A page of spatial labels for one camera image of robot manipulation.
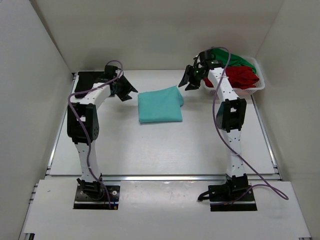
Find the teal t shirt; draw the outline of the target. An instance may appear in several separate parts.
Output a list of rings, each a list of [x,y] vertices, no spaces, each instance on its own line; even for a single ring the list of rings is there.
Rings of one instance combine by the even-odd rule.
[[[182,122],[184,98],[177,86],[138,94],[138,120],[141,124]]]

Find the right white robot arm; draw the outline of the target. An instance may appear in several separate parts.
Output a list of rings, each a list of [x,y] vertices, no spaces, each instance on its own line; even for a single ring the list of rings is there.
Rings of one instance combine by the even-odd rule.
[[[198,197],[198,201],[212,202],[234,201],[249,188],[248,177],[241,154],[241,130],[245,120],[247,102],[233,90],[226,70],[217,61],[211,61],[209,66],[187,65],[179,87],[187,85],[186,91],[196,90],[201,80],[207,78],[215,87],[215,97],[219,98],[220,106],[214,110],[214,126],[227,148],[227,167],[225,183],[212,185],[208,191]]]

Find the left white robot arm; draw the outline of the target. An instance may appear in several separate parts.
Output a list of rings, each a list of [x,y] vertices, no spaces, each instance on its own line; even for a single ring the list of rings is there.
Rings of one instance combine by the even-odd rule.
[[[110,199],[97,163],[96,140],[100,132],[97,110],[110,96],[116,95],[124,102],[132,98],[131,92],[137,92],[124,75],[111,80],[105,73],[98,76],[81,72],[68,97],[67,135],[77,149],[81,166],[81,178],[77,182],[83,193],[94,201]]]

